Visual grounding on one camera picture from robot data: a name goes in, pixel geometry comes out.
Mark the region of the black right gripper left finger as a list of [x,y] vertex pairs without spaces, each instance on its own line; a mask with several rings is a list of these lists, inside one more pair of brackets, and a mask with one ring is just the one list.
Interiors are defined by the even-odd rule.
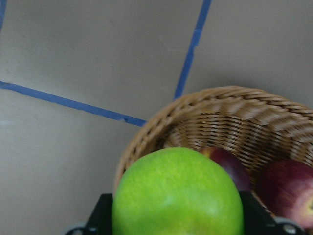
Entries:
[[112,194],[101,194],[86,225],[86,235],[112,234]]

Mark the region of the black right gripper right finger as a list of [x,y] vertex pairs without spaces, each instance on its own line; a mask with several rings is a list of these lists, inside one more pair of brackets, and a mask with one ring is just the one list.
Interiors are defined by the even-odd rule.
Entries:
[[276,222],[251,192],[239,192],[243,210],[246,235],[274,235]]

